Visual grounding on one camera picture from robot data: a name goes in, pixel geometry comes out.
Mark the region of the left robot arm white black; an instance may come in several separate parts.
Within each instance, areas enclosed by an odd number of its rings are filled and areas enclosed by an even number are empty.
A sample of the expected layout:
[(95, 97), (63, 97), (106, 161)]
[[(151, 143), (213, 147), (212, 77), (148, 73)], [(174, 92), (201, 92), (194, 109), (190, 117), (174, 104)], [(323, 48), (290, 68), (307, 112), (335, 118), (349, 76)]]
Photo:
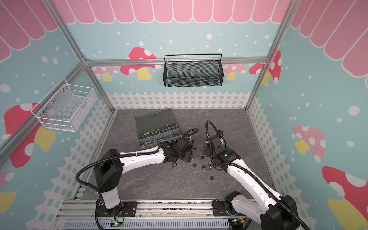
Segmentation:
[[(153, 164), (171, 163), (176, 165), (178, 160), (191, 162), (193, 158), (194, 140), (190, 136), (183, 136), (177, 140), (159, 143), (151, 149), (135, 152), (118, 152), (117, 149), (109, 150), (101, 160), (89, 164), (80, 169), (75, 180), (97, 192), (100, 202), (107, 210), (123, 207), (121, 203), (118, 185), (121, 175)], [(81, 175), (93, 169), (96, 185), (81, 180)]]

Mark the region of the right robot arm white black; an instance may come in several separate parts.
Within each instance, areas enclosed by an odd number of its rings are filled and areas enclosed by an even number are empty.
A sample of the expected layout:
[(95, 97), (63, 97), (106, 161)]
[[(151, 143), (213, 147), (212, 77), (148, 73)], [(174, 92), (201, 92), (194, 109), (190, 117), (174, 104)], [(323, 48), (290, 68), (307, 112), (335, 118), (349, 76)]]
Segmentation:
[(299, 217), (296, 201), (283, 196), (263, 182), (234, 150), (226, 146), (222, 135), (206, 138), (204, 146), (212, 165), (235, 178), (253, 197), (253, 201), (235, 191), (226, 197), (229, 213), (243, 214), (263, 230), (296, 230), (307, 224)]

